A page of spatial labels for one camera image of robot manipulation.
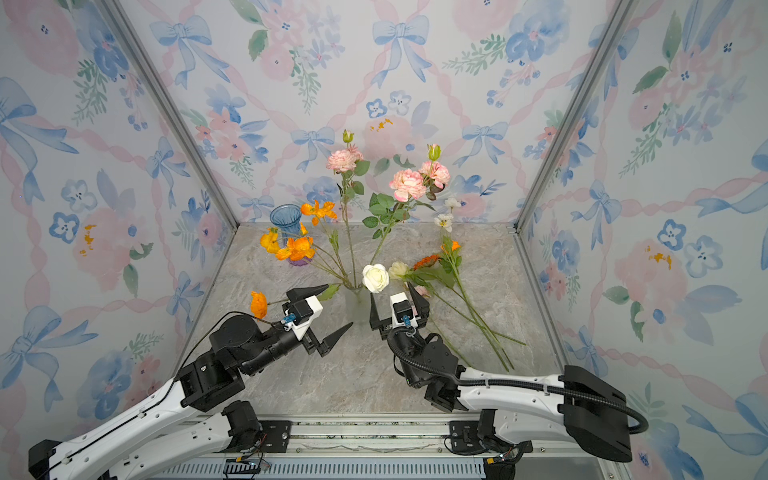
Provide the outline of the cream white rose stem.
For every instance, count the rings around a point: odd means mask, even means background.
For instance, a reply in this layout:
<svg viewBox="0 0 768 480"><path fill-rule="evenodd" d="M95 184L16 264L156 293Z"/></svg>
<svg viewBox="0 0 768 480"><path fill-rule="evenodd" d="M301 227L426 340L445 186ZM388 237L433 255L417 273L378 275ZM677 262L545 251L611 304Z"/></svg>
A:
<svg viewBox="0 0 768 480"><path fill-rule="evenodd" d="M382 264L369 264L363 268L363 285L373 294L381 293L390 283L388 270Z"/></svg>

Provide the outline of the orange poppy flower stem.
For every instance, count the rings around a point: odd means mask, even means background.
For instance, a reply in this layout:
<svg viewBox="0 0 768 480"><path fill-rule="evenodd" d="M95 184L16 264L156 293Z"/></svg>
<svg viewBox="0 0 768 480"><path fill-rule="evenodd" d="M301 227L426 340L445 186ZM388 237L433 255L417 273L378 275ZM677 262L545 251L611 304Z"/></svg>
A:
<svg viewBox="0 0 768 480"><path fill-rule="evenodd" d="M341 285L347 288L344 284L345 270L349 270L350 267L347 267L342 260L340 235L334 226L335 222L339 220L336 204L332 201L313 201L297 206L302 211L302 224L308 236L313 240L313 248L315 250L313 260L319 252L322 252L324 258L319 258L319 260L323 264L324 270L340 279ZM272 228L273 224L271 222L271 226L260 237L259 244L266 252L278 260L270 250L274 242L273 233L271 232Z"/></svg>

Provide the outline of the blue purple glass vase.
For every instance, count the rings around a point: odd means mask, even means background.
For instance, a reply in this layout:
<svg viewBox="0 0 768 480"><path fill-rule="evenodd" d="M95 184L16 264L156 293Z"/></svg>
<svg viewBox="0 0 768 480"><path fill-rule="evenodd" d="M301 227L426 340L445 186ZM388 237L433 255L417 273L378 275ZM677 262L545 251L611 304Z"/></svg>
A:
<svg viewBox="0 0 768 480"><path fill-rule="evenodd" d="M293 266L309 265L315 255L313 240L302 224L301 208L294 204L276 207L270 213L274 242L271 252Z"/></svg>

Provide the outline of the pink rose stem with leaves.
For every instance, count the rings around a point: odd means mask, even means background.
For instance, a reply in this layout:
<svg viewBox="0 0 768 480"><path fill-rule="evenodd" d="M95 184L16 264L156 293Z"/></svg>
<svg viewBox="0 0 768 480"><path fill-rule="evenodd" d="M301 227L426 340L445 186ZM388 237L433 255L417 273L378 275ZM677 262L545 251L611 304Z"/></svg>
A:
<svg viewBox="0 0 768 480"><path fill-rule="evenodd" d="M441 163L441 156L439 144L428 144L427 160L421 167L397 171L389 182L390 194L371 195L369 215L363 219L363 224L373 230L372 239L378 243L370 264L375 262L395 227L410 219L412 211L419 206L432 209L437 196L450 183L451 174Z"/></svg>

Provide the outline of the pink carnation single stem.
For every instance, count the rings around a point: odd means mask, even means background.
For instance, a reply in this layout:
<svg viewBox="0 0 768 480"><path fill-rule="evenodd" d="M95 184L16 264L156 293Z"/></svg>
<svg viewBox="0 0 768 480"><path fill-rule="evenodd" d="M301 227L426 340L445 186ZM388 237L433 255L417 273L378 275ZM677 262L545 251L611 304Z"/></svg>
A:
<svg viewBox="0 0 768 480"><path fill-rule="evenodd" d="M351 261L350 269L345 270L344 284L350 290L360 288L350 225L350 203L354 198L363 195L364 186L359 177L363 177L370 168L370 162L364 158L362 151L355 145L354 141L355 134L344 129L342 132L343 147L332 152L326 162L326 168L331 170L339 180L337 188L340 195L340 218L344 226L344 237Z"/></svg>

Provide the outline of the clear ribbed glass vase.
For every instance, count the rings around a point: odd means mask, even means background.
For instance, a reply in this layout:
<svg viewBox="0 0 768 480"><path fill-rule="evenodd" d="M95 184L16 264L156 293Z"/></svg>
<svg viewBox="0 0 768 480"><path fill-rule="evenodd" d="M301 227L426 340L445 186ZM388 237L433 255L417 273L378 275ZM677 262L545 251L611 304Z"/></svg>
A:
<svg viewBox="0 0 768 480"><path fill-rule="evenodd" d="M344 290L345 313L348 322L364 330L370 329L370 292L364 285Z"/></svg>

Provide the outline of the large orange poppy stem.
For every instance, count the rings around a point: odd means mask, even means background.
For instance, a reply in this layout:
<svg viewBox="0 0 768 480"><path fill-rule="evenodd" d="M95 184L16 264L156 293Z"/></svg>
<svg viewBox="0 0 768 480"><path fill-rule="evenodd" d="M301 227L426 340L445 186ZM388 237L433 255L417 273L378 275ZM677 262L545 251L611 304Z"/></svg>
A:
<svg viewBox="0 0 768 480"><path fill-rule="evenodd" d="M236 295L239 308L258 318L266 318L268 303L272 302L274 312L277 304L285 298L284 292L296 287L306 287L316 284L329 283L338 285L339 291L333 300L329 301L331 312L339 318L338 324L354 321L354 312L358 307L357 297L341 285L341 280L324 270L319 258L324 254L319 252L312 262L296 266L290 260L278 261L273 255L265 252L254 241L253 231L244 236L251 243L243 245L235 259L231 254L228 265L239 272L239 293Z"/></svg>

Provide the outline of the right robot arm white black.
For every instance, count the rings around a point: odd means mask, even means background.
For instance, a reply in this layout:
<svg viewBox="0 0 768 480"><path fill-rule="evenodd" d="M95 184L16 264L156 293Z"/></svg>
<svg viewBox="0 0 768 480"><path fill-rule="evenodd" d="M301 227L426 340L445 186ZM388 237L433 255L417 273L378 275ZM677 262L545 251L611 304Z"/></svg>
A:
<svg viewBox="0 0 768 480"><path fill-rule="evenodd" d="M478 413L476 422L450 432L455 453L516 453L536 441L563 441L603 460L631 462L631 438L645 432L648 421L621 391L575 365L533 377L466 367L439 334L422 334L429 310L429 302L410 287L391 296L386 318L372 304L369 324L392 351L396 372L424 390L433 407Z"/></svg>

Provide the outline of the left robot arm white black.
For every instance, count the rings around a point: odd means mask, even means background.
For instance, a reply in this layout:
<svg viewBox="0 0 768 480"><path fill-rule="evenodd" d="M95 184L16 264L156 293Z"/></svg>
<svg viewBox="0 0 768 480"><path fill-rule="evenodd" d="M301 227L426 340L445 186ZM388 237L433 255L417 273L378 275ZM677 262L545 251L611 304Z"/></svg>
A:
<svg viewBox="0 0 768 480"><path fill-rule="evenodd" d="M281 317L261 330L263 319L225 313L207 333L210 347L188 357L155 393L116 418L70 441L42 440L28 452L35 479L128 479L154 473L206 453L246 452L267 435L253 406L237 399L245 380L298 347L328 355L348 331L319 340L313 322L335 284L286 292Z"/></svg>

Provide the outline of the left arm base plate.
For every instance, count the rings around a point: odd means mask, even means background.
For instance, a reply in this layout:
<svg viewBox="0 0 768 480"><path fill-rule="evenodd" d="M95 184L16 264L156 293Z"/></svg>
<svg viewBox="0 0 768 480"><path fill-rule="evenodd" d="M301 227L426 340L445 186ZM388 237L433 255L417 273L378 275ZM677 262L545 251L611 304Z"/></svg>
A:
<svg viewBox="0 0 768 480"><path fill-rule="evenodd" d="M230 433L226 453L286 453L293 423L288 420L247 421Z"/></svg>

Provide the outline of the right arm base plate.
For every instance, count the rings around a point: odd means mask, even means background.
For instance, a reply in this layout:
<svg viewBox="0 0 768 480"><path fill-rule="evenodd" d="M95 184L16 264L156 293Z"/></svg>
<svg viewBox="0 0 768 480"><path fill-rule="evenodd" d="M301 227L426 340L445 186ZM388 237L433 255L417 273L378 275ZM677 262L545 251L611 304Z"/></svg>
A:
<svg viewBox="0 0 768 480"><path fill-rule="evenodd" d="M491 430L492 424L483 426L480 421L450 421L444 446L450 453L460 456L498 454L511 458L533 452L530 441L509 443L497 438Z"/></svg>

